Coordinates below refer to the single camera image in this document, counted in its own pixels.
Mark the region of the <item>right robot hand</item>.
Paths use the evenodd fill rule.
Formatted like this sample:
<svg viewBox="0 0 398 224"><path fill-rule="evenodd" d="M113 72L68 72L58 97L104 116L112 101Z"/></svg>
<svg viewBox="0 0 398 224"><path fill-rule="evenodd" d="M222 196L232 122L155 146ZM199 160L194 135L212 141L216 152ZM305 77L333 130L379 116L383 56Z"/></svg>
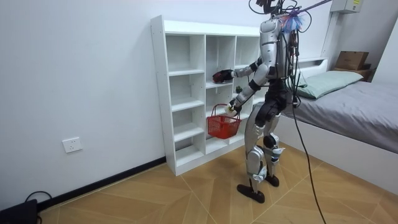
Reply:
<svg viewBox="0 0 398 224"><path fill-rule="evenodd" d="M213 75L213 81L216 83L223 83L234 78L234 70L222 70Z"/></svg>

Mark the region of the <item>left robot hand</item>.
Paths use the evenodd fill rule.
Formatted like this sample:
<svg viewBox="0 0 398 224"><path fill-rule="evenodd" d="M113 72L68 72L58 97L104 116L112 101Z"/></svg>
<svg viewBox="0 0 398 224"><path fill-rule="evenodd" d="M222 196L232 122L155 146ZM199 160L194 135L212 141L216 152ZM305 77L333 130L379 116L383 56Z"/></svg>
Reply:
<svg viewBox="0 0 398 224"><path fill-rule="evenodd" d="M225 112L229 117L235 117L240 114L242 106L238 104L235 98L233 98L225 108Z"/></svg>

